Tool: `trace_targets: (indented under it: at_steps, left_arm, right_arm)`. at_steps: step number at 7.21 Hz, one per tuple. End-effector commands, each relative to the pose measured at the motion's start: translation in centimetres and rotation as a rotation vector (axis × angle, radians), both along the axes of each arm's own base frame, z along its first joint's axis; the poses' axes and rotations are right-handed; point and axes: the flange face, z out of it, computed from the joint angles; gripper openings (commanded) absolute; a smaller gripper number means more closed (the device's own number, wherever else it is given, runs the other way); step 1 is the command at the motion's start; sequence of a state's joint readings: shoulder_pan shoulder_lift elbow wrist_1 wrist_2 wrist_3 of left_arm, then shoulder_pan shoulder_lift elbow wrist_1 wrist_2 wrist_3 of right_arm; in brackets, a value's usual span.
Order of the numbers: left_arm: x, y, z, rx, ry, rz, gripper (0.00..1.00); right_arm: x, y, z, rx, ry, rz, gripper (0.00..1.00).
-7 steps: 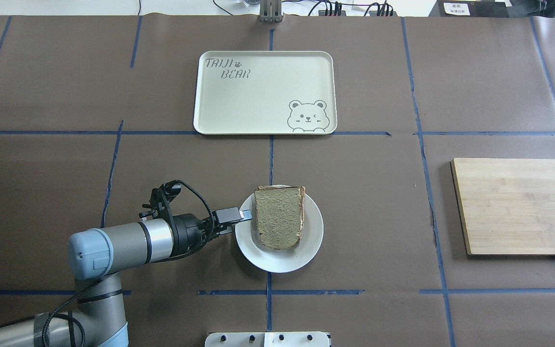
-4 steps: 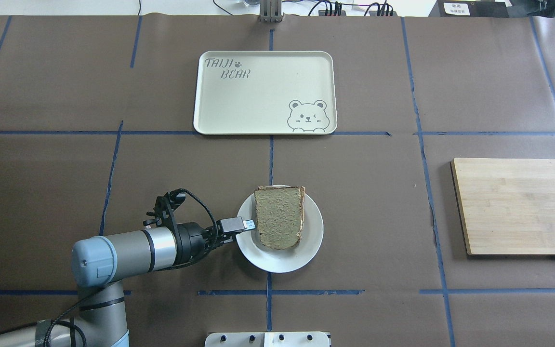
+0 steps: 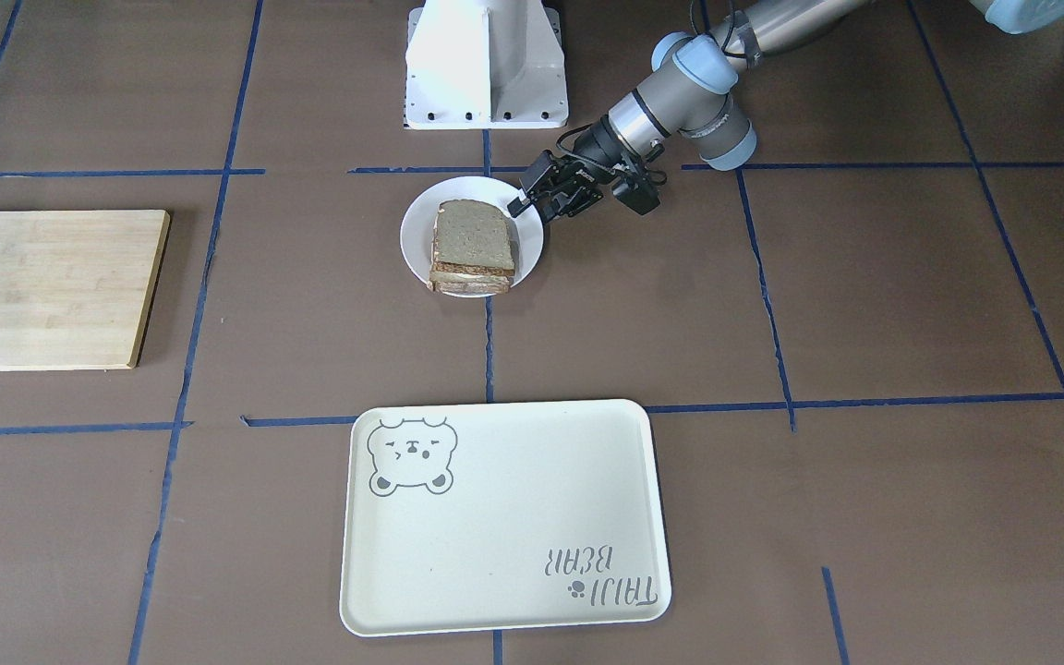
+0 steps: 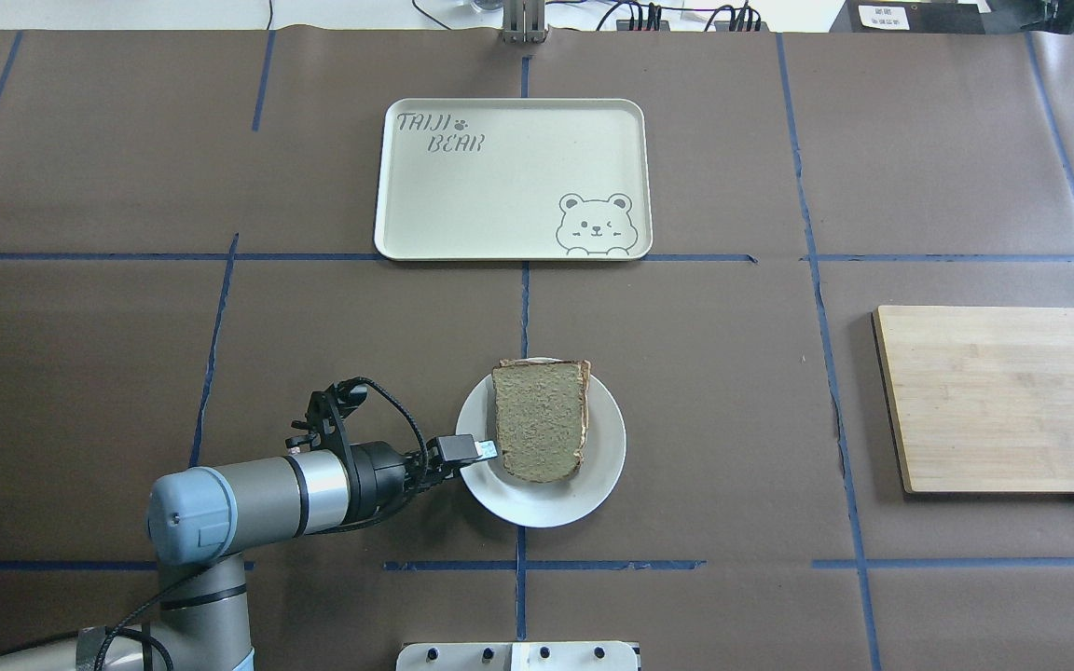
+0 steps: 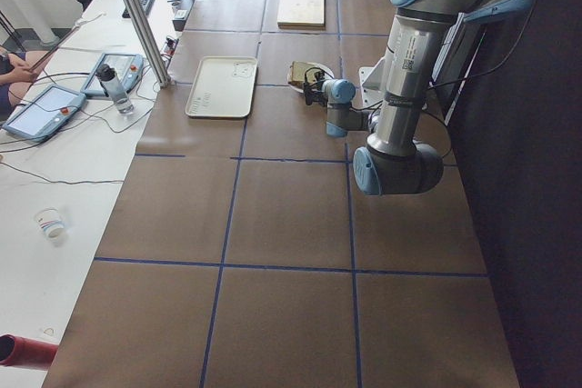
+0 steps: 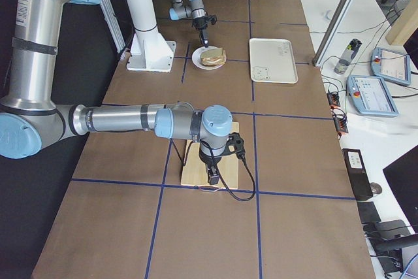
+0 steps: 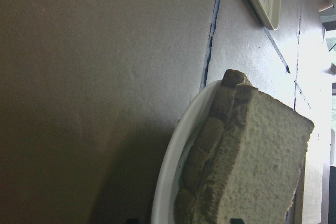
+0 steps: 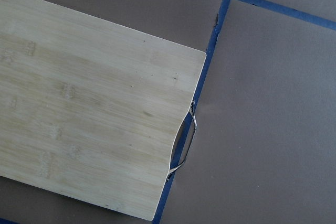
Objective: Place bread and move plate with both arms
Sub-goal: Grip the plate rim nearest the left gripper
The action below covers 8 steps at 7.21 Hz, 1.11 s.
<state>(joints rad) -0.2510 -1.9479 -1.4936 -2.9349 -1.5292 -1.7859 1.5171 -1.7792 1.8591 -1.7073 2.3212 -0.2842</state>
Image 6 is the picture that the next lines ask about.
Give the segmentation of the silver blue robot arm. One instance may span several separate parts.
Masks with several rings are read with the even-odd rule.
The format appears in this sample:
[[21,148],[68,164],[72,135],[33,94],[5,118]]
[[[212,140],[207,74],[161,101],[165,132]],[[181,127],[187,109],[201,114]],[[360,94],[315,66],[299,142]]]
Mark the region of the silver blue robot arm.
[[[1,95],[8,90],[13,19],[17,0],[1,0]],[[100,105],[118,55],[98,5],[67,3],[59,38],[52,99],[59,104]],[[65,184],[71,177],[87,138],[66,139],[24,159],[1,158],[1,188],[35,183]]]
[[208,24],[216,23],[216,16],[209,15],[204,7],[203,0],[188,0],[188,5],[184,0],[170,0],[171,7],[169,16],[171,20],[182,20],[191,18],[192,26],[199,32],[201,44],[207,48],[209,46]]

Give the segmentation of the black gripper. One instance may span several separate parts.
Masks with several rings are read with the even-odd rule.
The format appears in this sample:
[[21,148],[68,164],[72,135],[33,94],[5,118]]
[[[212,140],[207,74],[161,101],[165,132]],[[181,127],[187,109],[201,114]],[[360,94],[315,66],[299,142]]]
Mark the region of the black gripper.
[[217,157],[206,155],[203,151],[199,152],[200,160],[205,164],[205,171],[208,175],[208,183],[216,185],[219,182],[219,171],[215,165],[217,164]]
[[206,29],[208,27],[208,21],[209,16],[207,15],[195,17],[192,20],[192,26],[199,31],[199,39],[204,47],[209,46],[208,31]]

